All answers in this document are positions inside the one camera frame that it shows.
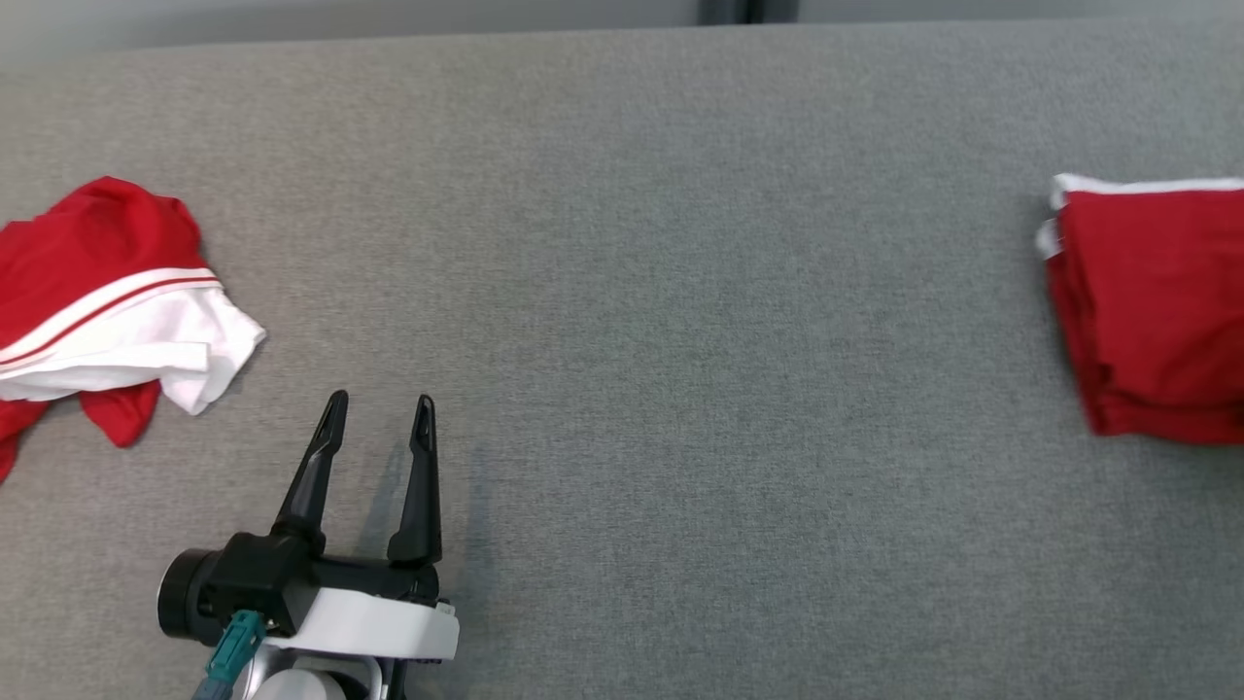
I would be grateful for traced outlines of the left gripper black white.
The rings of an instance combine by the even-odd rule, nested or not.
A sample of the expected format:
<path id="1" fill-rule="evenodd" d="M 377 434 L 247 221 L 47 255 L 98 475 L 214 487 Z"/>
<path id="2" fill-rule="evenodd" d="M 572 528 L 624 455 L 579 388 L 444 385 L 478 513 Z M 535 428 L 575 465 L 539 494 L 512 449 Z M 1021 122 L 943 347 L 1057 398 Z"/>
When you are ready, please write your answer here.
<path id="1" fill-rule="evenodd" d="M 345 438 L 348 394 L 333 390 L 299 461 L 272 526 L 323 555 L 330 466 Z M 294 637 L 267 635 L 266 647 L 337 656 L 452 661 L 462 620 L 440 596 L 442 509 L 435 404 L 419 395 L 409 438 L 412 456 L 398 531 L 388 561 L 326 557 L 313 563 L 321 588 Z"/>

